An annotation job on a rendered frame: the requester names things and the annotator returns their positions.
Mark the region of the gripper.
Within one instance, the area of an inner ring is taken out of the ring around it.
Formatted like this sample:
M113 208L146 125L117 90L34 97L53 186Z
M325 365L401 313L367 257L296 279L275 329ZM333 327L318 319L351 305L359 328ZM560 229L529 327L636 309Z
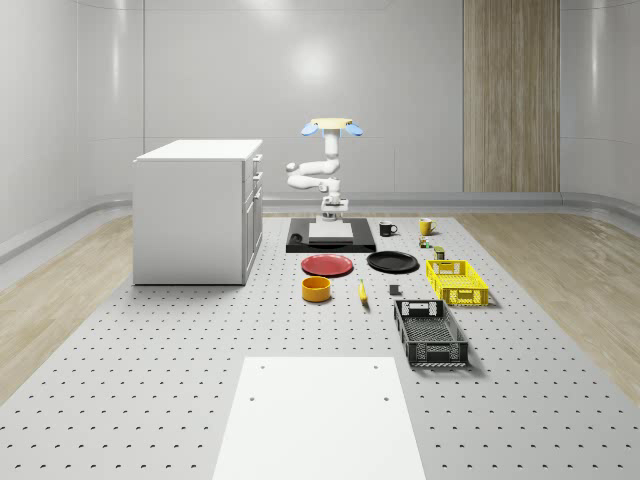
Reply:
M324 197L321 204L322 218L325 221L335 221L342 218L342 213L348 210L349 201L340 199L332 202L331 197Z

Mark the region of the black stove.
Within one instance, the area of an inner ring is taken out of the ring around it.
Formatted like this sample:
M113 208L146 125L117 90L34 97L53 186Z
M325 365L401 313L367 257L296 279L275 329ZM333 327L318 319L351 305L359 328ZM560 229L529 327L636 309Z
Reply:
M353 232L353 242L319 242L309 240L309 225L314 223L312 218L291 218L288 232L287 253L372 253L376 251L376 244L366 218L346 218Z

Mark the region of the red plate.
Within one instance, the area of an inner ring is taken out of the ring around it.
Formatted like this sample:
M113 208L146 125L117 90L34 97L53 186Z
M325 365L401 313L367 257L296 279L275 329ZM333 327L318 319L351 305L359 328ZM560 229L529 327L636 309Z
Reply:
M304 258L301 268L312 276L338 277L349 274L353 270L353 263L342 255L317 254Z

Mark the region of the black plate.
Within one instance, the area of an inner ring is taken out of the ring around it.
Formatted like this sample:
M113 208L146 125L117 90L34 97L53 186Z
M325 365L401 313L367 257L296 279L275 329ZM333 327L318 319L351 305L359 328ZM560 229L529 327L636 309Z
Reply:
M411 273L419 268L417 259L399 251L378 251L367 257L367 263L377 271L391 274Z

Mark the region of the yellow bowl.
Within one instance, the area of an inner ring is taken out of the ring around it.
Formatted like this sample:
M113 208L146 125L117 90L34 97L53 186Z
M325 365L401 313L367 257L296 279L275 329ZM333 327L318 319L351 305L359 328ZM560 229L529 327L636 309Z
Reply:
M331 296L331 282L322 276L307 277L302 281L302 297L308 302L320 303Z

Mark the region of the white cabinet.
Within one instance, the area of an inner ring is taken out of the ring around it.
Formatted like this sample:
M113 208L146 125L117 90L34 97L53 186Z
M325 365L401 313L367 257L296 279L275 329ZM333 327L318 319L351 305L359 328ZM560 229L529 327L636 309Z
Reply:
M176 140L134 161L134 283L246 283L261 241L261 145Z

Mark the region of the yellow basket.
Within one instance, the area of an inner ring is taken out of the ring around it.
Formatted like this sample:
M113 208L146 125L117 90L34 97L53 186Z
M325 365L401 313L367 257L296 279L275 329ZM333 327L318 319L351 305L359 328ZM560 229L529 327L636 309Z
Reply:
M466 260L428 260L426 276L449 305L487 305L488 286Z

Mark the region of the dark grey basket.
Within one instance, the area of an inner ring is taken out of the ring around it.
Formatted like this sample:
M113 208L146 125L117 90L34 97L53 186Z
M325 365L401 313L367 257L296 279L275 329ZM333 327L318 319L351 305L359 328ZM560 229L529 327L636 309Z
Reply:
M396 300L394 316L410 364L468 363L468 340L442 300Z

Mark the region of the white board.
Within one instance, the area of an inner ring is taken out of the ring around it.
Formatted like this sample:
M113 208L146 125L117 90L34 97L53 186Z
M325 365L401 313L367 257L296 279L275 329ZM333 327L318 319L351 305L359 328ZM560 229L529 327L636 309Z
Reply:
M425 480L391 357L248 357L213 480Z

